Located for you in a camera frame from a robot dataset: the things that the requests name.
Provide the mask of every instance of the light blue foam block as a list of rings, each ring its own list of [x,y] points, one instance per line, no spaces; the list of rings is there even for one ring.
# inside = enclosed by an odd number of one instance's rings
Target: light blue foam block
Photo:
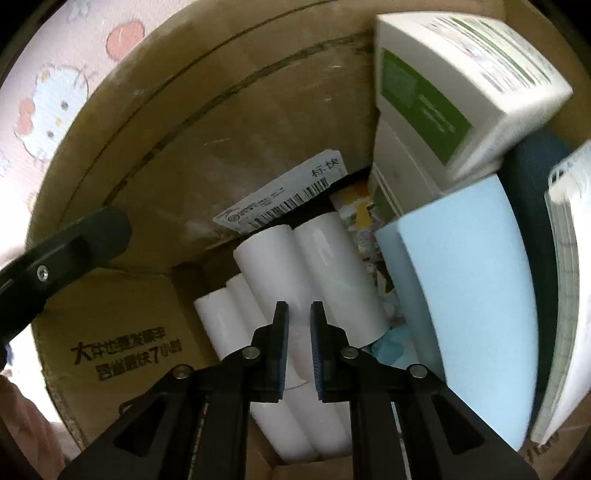
[[[538,328],[530,266],[497,176],[403,216],[377,239],[421,363],[519,449]]]

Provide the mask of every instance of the green label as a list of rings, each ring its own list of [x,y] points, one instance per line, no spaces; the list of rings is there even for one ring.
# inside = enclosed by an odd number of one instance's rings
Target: green label
[[[391,51],[382,52],[382,95],[447,164],[472,125],[419,72]]]

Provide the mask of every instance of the white box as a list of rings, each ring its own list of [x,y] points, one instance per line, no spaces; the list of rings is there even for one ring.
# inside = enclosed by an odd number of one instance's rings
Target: white box
[[[379,15],[375,64],[382,117],[443,190],[543,126],[572,94],[517,32],[475,15]]]
[[[380,118],[375,135],[373,175],[390,204],[399,215],[411,212],[444,195],[460,190],[490,175],[502,164],[502,158],[484,164],[448,189],[441,189],[431,175],[415,161],[390,126]]]

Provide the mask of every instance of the label sticker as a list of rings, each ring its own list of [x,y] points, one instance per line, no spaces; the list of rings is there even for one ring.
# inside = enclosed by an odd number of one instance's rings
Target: label sticker
[[[238,233],[253,232],[325,191],[347,175],[338,150],[324,150],[224,210],[213,221]]]
[[[445,38],[480,69],[499,93],[551,85],[557,70],[526,39],[493,19],[435,17],[424,27]]]
[[[472,125],[419,72],[391,51],[382,55],[382,95],[447,164]]]

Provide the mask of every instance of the notebook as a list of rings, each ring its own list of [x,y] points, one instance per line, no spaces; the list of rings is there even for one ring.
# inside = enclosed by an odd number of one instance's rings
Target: notebook
[[[591,388],[591,141],[552,169],[545,194],[558,269],[548,386],[531,440],[546,443]]]

